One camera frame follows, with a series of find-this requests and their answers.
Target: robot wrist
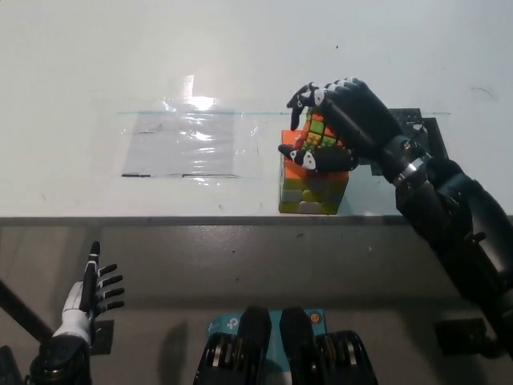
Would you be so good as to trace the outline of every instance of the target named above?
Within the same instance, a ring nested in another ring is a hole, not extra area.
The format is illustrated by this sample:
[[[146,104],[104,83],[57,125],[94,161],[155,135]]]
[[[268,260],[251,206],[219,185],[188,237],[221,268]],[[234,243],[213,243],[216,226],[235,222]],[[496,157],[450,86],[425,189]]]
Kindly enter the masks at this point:
[[[383,176],[396,188],[430,159],[426,150],[406,136],[395,136],[383,146],[378,157]]]

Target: rubik's cube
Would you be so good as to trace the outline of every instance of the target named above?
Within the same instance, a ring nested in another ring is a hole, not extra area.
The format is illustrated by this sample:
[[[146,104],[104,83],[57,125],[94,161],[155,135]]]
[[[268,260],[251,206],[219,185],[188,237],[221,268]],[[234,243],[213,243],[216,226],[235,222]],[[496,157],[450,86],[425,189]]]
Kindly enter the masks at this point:
[[[297,132],[281,132],[282,144],[294,145],[297,141]],[[349,173],[311,172],[284,156],[281,158],[280,213],[336,214]]]
[[[307,111],[301,136],[294,143],[295,149],[314,151],[318,147],[342,146],[338,135],[325,126],[324,117],[316,112],[314,108],[309,108]]]

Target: black rod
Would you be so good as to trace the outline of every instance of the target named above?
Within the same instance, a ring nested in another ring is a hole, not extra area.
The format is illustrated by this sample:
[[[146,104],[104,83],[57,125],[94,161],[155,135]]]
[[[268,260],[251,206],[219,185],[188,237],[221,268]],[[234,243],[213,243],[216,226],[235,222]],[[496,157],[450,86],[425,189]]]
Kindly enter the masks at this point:
[[[0,307],[39,343],[48,341],[54,333],[34,311],[0,279]]]

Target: robot forearm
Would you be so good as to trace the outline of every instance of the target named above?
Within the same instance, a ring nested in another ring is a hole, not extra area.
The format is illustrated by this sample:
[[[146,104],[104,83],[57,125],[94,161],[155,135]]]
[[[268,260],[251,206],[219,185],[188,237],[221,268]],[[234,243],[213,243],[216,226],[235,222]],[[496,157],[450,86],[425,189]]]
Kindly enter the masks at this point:
[[[513,225],[455,162],[424,156],[408,167],[414,171],[394,183],[398,210],[429,242],[459,293],[481,308],[513,358]]]

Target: white fingertip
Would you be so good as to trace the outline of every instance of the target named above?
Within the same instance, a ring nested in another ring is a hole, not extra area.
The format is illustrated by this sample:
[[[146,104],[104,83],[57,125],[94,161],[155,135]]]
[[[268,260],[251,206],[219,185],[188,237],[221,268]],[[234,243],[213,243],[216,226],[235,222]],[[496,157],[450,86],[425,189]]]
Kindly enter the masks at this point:
[[[320,106],[324,100],[324,91],[325,90],[315,90],[313,93],[313,101],[315,102],[316,106]]]
[[[315,170],[316,168],[315,159],[313,158],[311,151],[307,151],[303,158],[303,168],[306,168],[307,170]]]

